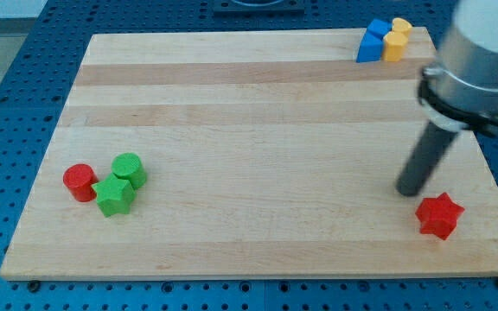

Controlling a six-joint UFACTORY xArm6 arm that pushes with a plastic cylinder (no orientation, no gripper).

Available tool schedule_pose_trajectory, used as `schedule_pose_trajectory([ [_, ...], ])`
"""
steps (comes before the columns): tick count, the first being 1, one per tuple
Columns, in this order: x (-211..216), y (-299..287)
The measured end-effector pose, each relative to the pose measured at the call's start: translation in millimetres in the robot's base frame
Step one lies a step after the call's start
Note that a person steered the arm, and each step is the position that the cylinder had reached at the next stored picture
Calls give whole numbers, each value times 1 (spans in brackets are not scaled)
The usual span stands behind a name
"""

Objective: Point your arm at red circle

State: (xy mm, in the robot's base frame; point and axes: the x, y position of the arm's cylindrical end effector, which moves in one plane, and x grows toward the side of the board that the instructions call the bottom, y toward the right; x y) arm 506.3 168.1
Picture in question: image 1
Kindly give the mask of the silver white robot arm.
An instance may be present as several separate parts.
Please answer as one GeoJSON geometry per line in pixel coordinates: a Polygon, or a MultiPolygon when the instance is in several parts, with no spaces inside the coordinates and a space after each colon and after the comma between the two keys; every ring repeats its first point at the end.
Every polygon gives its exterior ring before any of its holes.
{"type": "Polygon", "coordinates": [[[457,2],[418,100],[441,130],[498,135],[498,0],[457,2]]]}

